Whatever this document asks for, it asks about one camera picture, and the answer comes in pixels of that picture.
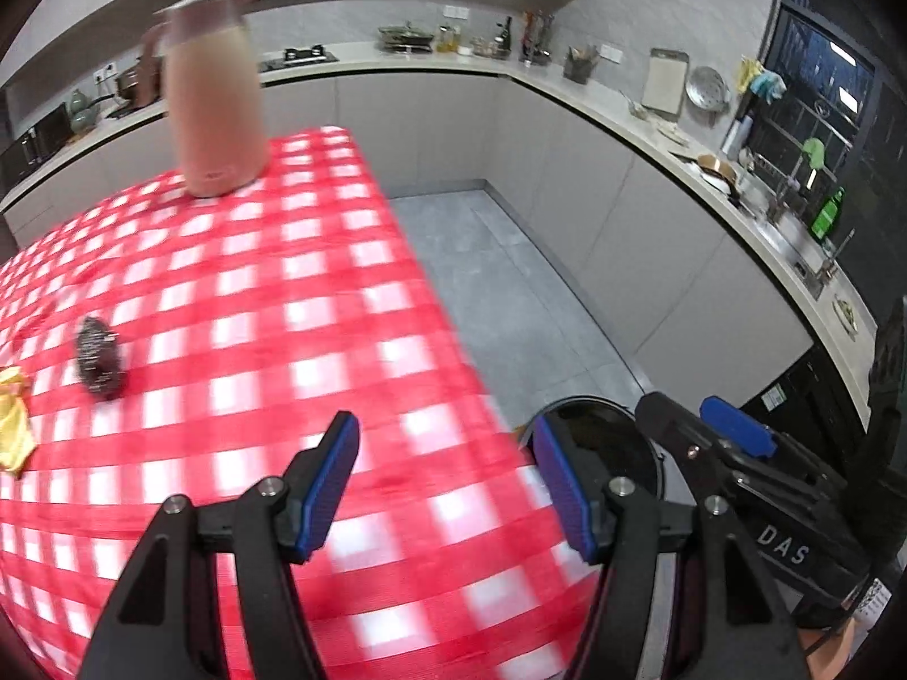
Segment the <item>yellow cloth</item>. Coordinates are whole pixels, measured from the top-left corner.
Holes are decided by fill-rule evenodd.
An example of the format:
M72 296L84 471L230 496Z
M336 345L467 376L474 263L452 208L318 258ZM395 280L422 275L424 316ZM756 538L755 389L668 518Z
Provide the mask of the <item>yellow cloth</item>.
M20 367L0 373L0 467L19 477L39 444L32 433L28 396L31 379Z

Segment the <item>steel wool scrubber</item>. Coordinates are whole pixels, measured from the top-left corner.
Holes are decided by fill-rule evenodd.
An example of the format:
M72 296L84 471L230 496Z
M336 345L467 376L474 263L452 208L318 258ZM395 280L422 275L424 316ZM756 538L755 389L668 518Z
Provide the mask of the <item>steel wool scrubber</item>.
M95 399L112 401L125 387L120 341L112 327L97 316L85 316L75 336L78 381Z

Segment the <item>dark cooking pot with lid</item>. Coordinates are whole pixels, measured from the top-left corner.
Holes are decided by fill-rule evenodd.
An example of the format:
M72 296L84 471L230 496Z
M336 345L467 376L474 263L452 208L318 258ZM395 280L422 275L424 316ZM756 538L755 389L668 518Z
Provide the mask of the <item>dark cooking pot with lid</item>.
M117 95L125 100L129 108L144 108L160 97L160 66L145 69L140 62L128 67L115 77Z

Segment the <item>dark bottle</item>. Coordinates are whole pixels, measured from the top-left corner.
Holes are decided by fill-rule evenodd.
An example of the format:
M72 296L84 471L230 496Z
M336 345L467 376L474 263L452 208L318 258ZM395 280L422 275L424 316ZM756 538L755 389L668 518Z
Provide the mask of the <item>dark bottle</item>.
M497 60L507 60L512 52L512 17L508 15L503 23L498 25L498 32L492 40L494 52L492 57Z

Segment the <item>gas stove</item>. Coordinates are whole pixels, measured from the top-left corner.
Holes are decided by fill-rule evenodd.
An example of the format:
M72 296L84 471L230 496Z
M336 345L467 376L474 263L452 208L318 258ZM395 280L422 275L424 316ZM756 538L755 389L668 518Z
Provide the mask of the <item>gas stove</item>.
M310 48L285 48L281 51L269 51L261 54L258 61L260 72L281 71L291 67L321 65L321 63L337 63L335 54L323 45L313 45Z

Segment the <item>utensil holder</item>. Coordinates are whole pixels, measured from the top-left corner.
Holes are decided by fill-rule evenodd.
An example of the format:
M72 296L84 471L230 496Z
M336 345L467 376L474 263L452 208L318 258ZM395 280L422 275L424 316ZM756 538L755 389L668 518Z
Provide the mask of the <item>utensil holder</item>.
M563 77L569 82L586 84L600 63L600 49L595 45L569 46L564 58Z

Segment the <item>round metal strainer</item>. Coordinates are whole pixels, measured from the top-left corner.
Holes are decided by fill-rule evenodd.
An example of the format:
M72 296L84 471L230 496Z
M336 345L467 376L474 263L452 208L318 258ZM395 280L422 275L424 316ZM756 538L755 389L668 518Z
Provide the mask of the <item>round metal strainer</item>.
M696 109L709 114L724 112L730 100L723 76L710 66L696 66L689 72L686 95Z

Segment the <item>metal sink faucet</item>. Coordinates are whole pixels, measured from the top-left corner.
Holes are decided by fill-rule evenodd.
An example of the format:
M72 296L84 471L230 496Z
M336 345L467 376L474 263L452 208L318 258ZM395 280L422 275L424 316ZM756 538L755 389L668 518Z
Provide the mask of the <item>metal sink faucet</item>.
M801 182L798 180L799 167L803 166L805 161L806 156L799 154L795 161L795 166L793 166L793 171L784 173L767 158L762 160L764 167L777 180L766 210L766 219L770 224L778 224L786 214L801 219L806 213L807 197L804 195Z

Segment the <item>white cutting board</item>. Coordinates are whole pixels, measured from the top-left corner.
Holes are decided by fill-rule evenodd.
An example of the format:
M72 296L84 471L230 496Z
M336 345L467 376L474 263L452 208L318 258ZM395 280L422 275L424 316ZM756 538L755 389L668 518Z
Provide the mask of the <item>white cutting board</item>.
M641 99L644 108L672 120L680 117L689 63L687 52L650 49L649 71Z

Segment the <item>green dish soap bottle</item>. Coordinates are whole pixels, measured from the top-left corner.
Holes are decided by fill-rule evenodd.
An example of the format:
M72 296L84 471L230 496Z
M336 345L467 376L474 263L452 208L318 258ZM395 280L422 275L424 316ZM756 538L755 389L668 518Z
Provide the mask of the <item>green dish soap bottle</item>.
M818 214L816 214L810 226L810 235L818 243L822 243L829 236L829 233L835 229L836 221L840 218L842 201L844 201L845 196L846 189L840 186L835 193L825 199L821 209L818 210Z

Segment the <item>green ceramic vase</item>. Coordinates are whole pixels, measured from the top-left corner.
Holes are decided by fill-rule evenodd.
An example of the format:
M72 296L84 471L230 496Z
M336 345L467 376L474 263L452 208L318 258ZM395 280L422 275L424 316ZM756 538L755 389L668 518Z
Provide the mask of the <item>green ceramic vase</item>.
M67 102L67 112L69 112L69 125L75 135L86 134L88 130L94 129L97 125L99 106L80 89L75 89L71 93Z

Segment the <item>black microwave oven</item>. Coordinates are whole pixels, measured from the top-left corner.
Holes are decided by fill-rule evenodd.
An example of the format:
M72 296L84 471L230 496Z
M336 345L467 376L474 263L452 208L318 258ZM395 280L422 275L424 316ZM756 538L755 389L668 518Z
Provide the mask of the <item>black microwave oven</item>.
M66 104L60 103L2 152L2 188L12 189L28 178L73 136Z

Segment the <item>red white checkered tablecloth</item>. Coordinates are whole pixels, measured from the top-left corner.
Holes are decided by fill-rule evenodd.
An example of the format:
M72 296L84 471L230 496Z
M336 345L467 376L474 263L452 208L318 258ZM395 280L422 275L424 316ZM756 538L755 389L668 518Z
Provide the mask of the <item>red white checkered tablecloth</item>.
M78 381L85 316L125 387ZM2 482L2 608L71 678L164 499L281 473L341 410L360 453L294 579L335 678L549 678L595 588L455 338L349 130L275 140L216 199L134 184L2 266L2 361L31 379L37 450Z

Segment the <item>black trash bucket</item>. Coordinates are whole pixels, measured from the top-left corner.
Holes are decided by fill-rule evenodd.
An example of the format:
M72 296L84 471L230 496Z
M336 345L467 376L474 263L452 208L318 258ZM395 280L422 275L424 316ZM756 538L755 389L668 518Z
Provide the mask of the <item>black trash bucket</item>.
M533 421L553 414L581 450L592 451L613 476L627 476L655 498L664 498L664 467L655 447L637 430L635 414L595 394L572 394L538 410L515 431L518 448L535 464Z

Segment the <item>metal dish rack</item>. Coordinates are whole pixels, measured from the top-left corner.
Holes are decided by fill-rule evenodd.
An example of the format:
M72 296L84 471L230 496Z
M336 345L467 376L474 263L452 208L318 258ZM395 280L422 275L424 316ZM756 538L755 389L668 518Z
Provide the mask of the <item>metal dish rack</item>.
M382 26L378 30L378 46L386 52L408 52L426 54L434 51L432 32L419 29L412 23L403 26Z

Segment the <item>pink thermos jug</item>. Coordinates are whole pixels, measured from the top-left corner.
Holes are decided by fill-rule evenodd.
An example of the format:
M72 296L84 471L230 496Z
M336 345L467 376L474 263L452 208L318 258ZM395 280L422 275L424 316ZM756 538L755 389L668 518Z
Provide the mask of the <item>pink thermos jug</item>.
M214 198L257 180L269 163L257 54L246 8L257 0L180 0L141 39L138 101L162 76L173 149L191 195Z

